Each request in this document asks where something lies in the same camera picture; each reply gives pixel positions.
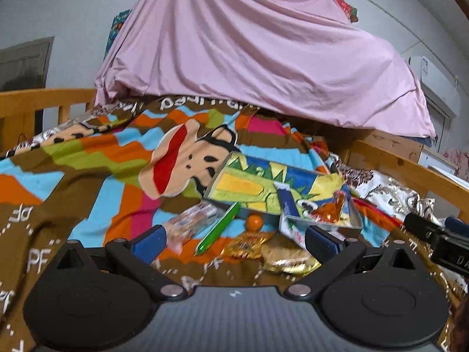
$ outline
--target monkey ear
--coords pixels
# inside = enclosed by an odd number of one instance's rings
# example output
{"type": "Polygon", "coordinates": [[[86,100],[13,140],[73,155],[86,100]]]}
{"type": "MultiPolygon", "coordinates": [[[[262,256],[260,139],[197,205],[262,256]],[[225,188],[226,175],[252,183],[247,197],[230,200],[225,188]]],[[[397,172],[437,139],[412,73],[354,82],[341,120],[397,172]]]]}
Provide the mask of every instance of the monkey ear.
{"type": "Polygon", "coordinates": [[[226,124],[221,125],[220,127],[215,128],[212,132],[209,132],[206,136],[210,136],[217,140],[223,140],[228,144],[234,145],[236,143],[236,135],[233,131],[228,128],[226,124]]]}

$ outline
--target red mouth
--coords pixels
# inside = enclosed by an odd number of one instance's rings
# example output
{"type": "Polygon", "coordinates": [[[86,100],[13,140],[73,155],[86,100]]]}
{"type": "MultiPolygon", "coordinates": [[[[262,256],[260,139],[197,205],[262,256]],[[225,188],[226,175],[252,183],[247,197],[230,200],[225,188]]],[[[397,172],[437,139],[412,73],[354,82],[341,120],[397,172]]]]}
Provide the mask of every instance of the red mouth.
{"type": "Polygon", "coordinates": [[[168,151],[153,166],[153,182],[160,194],[163,194],[168,187],[169,179],[171,178],[174,166],[176,165],[177,156],[179,155],[179,149],[186,139],[186,136],[187,128],[183,125],[169,141],[168,151]]]}

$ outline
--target orange ball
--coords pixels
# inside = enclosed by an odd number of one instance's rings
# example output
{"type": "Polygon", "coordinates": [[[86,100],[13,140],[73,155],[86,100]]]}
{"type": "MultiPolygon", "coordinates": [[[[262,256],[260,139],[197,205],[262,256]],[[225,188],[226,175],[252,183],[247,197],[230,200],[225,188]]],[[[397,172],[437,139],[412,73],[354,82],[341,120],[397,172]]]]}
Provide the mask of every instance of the orange ball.
{"type": "Polygon", "coordinates": [[[244,225],[248,231],[259,231],[264,225],[264,220],[258,214],[251,214],[244,225]]]}

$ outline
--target triangular hole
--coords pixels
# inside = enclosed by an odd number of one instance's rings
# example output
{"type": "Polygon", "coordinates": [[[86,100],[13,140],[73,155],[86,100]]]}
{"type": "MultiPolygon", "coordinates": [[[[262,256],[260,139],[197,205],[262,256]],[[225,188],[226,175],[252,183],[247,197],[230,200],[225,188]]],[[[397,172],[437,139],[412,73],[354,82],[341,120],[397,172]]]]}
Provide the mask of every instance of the triangular hole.
{"type": "Polygon", "coordinates": [[[57,269],[62,270],[64,268],[80,268],[82,266],[83,262],[81,261],[78,252],[75,249],[70,249],[67,250],[62,260],[57,265],[57,269]]]}
{"type": "Polygon", "coordinates": [[[415,266],[409,258],[409,255],[404,250],[398,250],[394,263],[392,265],[395,268],[404,268],[407,270],[415,270],[415,266]]]}

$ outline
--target gray ribbed panel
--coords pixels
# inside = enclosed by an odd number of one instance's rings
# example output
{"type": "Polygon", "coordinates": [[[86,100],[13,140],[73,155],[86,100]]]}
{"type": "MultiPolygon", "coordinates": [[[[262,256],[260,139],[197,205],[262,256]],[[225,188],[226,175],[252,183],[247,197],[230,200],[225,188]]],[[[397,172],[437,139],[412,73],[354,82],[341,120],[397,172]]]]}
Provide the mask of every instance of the gray ribbed panel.
{"type": "MultiPolygon", "coordinates": [[[[198,287],[163,304],[133,340],[108,352],[371,352],[341,339],[313,306],[282,298],[274,287],[198,287]]],[[[416,352],[438,352],[433,345],[416,352]]]]}

